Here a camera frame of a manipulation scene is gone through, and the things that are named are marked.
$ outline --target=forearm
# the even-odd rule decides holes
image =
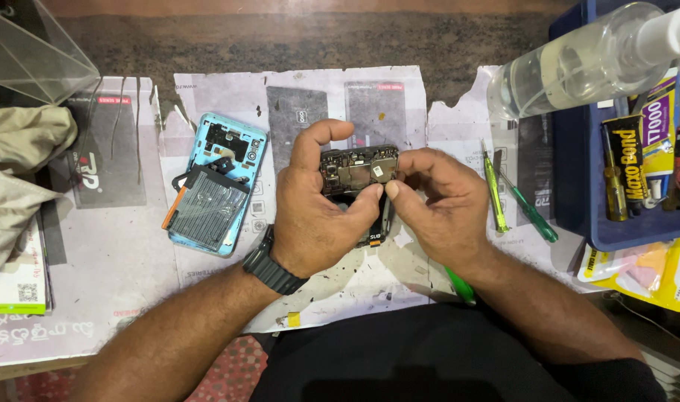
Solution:
[[[169,297],[85,367],[72,401],[180,401],[244,326],[280,297],[236,264]]]
[[[546,363],[642,360],[638,348],[594,305],[557,280],[499,251],[467,279]]]

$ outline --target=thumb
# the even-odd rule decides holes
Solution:
[[[399,180],[390,180],[385,185],[385,192],[394,205],[394,210],[410,227],[415,223],[428,220],[432,211],[425,201],[411,187]]]
[[[345,215],[353,222],[366,227],[380,215],[380,197],[382,196],[382,185],[379,183],[365,187],[360,194],[355,197],[352,205],[345,211]]]

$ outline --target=clear acrylic box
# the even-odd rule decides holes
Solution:
[[[58,105],[97,78],[99,70],[39,0],[0,6],[1,87]]]

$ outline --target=clear plastic bottle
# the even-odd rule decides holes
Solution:
[[[680,57],[680,9],[631,3],[501,66],[489,110],[534,116],[648,91]]]

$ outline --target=yellow tape piece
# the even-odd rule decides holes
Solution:
[[[300,312],[291,311],[288,313],[288,326],[289,328],[295,328],[300,326]]]

